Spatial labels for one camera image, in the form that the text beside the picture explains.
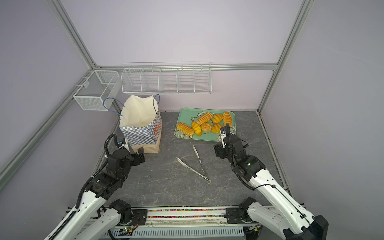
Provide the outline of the long twisted fake bread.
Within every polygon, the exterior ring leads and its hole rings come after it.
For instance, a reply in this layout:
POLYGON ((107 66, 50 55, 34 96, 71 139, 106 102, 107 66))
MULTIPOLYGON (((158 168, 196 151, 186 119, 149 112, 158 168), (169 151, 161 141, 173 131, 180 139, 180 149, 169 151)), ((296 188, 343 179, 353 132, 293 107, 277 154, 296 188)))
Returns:
POLYGON ((195 134, 194 129, 185 123, 177 123, 177 130, 188 137, 191 137, 195 134))

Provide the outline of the small white mesh basket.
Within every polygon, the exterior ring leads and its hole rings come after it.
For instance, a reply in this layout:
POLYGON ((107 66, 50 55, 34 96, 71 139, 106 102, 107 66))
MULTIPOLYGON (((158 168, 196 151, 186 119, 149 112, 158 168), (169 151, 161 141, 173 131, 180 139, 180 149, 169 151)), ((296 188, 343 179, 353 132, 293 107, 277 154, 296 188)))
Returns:
POLYGON ((117 71, 94 70, 74 93, 74 99, 85 111, 107 111, 120 88, 117 71))

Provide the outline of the orange round fake bread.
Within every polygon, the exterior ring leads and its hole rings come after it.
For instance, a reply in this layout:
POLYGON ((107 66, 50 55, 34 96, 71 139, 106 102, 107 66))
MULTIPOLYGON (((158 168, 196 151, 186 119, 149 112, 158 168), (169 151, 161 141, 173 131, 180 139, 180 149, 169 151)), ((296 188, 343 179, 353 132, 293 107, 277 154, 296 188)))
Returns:
POLYGON ((220 123, 222 120, 223 120, 224 116, 222 114, 215 114, 213 117, 212 117, 212 122, 214 124, 218 124, 220 123))

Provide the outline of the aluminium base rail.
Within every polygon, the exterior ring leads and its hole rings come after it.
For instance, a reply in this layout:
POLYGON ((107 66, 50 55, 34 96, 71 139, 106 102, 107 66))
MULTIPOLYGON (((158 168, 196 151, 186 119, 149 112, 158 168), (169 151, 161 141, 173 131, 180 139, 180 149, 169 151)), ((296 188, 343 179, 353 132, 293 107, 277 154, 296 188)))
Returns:
POLYGON ((131 209, 127 204, 111 208, 81 203, 72 209, 49 235, 50 240, 97 240, 109 234, 120 238, 176 238, 241 236, 255 240, 269 229, 283 240, 313 239, 314 216, 300 205, 265 207, 257 202, 239 208, 192 207, 131 209))

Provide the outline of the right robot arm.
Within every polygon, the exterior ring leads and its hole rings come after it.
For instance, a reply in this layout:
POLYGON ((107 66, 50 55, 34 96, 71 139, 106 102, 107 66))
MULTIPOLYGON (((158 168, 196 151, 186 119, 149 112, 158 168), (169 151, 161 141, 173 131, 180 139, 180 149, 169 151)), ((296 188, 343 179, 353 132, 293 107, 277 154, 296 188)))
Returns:
POLYGON ((246 218, 258 222, 283 240, 324 240, 329 223, 299 204, 275 180, 267 167, 255 156, 246 153, 242 140, 230 132, 230 126, 220 129, 222 142, 214 146, 216 156, 228 159, 238 179, 252 191, 259 191, 275 210, 269 210, 253 198, 240 204, 246 218))

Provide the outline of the blue checkered paper bag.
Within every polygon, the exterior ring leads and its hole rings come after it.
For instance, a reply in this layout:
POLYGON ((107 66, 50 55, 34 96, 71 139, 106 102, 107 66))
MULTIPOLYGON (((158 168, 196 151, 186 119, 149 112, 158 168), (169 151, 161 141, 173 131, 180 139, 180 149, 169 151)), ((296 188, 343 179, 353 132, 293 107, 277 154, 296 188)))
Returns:
POLYGON ((134 151, 143 148, 145 154, 159 152, 162 135, 162 118, 159 109, 160 95, 139 97, 131 95, 118 116, 119 128, 126 146, 134 151))

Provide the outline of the ridged yellow fake bread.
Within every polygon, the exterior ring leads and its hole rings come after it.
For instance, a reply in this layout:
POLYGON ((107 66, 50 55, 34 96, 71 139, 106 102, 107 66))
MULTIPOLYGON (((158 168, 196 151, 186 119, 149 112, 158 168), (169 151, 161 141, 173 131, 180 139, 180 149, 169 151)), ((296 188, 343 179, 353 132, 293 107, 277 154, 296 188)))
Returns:
POLYGON ((228 124, 230 127, 232 127, 233 119, 232 119, 232 114, 230 112, 223 113, 223 124, 224 126, 228 124))

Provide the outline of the flaky pastry fake bread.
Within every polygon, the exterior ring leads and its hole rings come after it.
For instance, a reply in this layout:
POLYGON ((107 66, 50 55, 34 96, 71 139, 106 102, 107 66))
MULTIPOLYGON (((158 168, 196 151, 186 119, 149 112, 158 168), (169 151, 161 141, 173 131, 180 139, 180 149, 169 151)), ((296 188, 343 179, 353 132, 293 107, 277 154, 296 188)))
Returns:
POLYGON ((212 124, 209 122, 202 123, 201 129, 204 134, 209 133, 212 130, 212 124))

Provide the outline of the green floral tray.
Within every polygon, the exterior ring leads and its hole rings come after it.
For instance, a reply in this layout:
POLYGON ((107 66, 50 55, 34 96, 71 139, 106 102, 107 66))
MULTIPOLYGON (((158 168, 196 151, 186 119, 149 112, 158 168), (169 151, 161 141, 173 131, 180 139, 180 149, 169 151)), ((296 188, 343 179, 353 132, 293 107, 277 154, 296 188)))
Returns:
POLYGON ((230 126, 231 134, 235 134, 236 116, 230 111, 183 108, 180 111, 175 137, 200 141, 220 142, 221 128, 230 126))

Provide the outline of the small yellow fake bread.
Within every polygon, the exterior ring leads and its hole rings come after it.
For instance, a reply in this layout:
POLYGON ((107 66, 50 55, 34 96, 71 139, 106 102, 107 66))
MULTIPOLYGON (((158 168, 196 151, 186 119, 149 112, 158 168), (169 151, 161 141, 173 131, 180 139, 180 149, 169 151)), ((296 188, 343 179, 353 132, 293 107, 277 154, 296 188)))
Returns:
POLYGON ((219 134, 220 133, 220 129, 222 128, 223 126, 221 124, 214 124, 212 126, 212 133, 215 133, 215 134, 219 134))

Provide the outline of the aluminium frame posts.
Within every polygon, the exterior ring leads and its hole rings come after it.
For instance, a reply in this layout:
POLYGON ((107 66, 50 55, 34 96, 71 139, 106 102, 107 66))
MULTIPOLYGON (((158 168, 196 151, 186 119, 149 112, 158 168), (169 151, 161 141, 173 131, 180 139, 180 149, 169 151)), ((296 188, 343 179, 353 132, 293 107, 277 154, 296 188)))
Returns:
MULTIPOLYGON (((80 55, 85 60, 90 70, 121 70, 122 67, 117 66, 98 66, 93 60, 90 52, 85 47, 85 43, 81 39, 78 31, 76 30, 73 22, 71 21, 67 11, 61 1, 47 1, 55 16, 63 26, 64 30, 69 35, 71 41, 74 43, 80 55)), ((282 54, 277 63, 274 64, 211 64, 212 71, 248 71, 248 70, 272 70, 278 71, 282 68, 285 57, 291 50, 299 31, 301 30, 304 21, 312 8, 313 1, 302 1, 299 8, 298 15, 294 21, 293 28, 289 34, 289 38, 283 48, 282 54)), ((24 141, 19 150, 10 158, 10 160, 1 168, 1 191, 12 181, 17 172, 21 169, 31 154, 37 149, 44 138, 67 112, 68 108, 74 103, 72 94, 65 97, 57 107, 50 113, 50 115, 43 121, 43 123, 32 133, 32 135, 24 141)))

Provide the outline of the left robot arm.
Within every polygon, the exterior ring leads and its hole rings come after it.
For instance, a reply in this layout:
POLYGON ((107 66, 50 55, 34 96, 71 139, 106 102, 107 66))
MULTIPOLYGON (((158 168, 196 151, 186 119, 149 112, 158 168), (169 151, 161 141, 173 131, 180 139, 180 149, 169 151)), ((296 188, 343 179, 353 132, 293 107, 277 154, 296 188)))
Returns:
POLYGON ((75 206, 46 237, 48 240, 98 240, 115 226, 131 225, 136 216, 123 200, 105 202, 122 188, 132 167, 145 162, 144 148, 134 150, 111 134, 104 143, 106 162, 82 186, 75 206))

